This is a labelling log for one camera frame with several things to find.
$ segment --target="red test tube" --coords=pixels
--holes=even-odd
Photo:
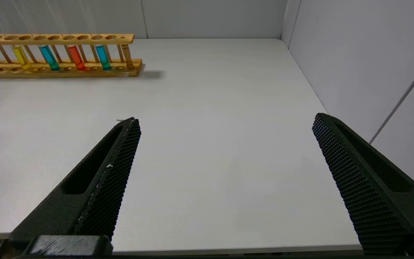
[[[69,45],[68,50],[71,54],[71,57],[73,58],[73,62],[76,65],[76,68],[78,70],[85,70],[86,66],[84,65],[84,62],[82,61],[81,56],[79,55],[78,47],[76,45]]]

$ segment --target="yellow test tube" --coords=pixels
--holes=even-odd
[[[22,46],[15,46],[12,48],[14,51],[15,56],[18,59],[18,62],[22,66],[23,69],[30,69],[31,64],[28,62],[27,56],[25,56],[25,52],[23,52]]]

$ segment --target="blue liquid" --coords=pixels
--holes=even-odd
[[[57,61],[54,58],[54,55],[51,52],[51,49],[47,45],[39,46],[39,49],[41,50],[41,54],[44,56],[44,59],[46,59],[47,63],[51,67],[52,70],[59,70],[60,66],[57,63]]]
[[[102,62],[103,69],[111,70],[110,61],[108,61],[108,57],[106,56],[105,47],[103,47],[103,45],[97,45],[95,48],[97,49],[100,62]]]

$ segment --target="white table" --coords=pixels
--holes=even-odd
[[[117,123],[142,137],[117,254],[360,249],[282,41],[136,40],[140,78],[0,80],[0,238]]]

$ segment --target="test tube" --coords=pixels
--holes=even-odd
[[[17,57],[18,62],[22,66],[23,69],[30,69],[31,64],[28,62],[27,56],[25,56],[25,52],[23,52],[22,46],[15,46],[12,48],[14,51],[15,56]]]
[[[73,58],[73,62],[76,65],[76,68],[78,70],[85,70],[86,66],[84,65],[84,62],[81,59],[81,56],[79,56],[79,51],[76,45],[69,45],[68,46],[69,53],[71,54],[71,57]]]
[[[52,51],[49,48],[49,46],[47,46],[47,45],[41,45],[41,46],[39,46],[39,49],[41,50],[41,54],[44,57],[44,59],[46,60],[46,62],[51,67],[51,70],[59,70],[60,69],[60,66],[57,63],[57,61],[55,60],[55,57],[52,54]]]
[[[105,47],[103,45],[95,46],[97,49],[98,57],[100,58],[100,62],[102,62],[102,67],[105,70],[111,70],[110,61],[108,61],[108,56],[105,52]]]

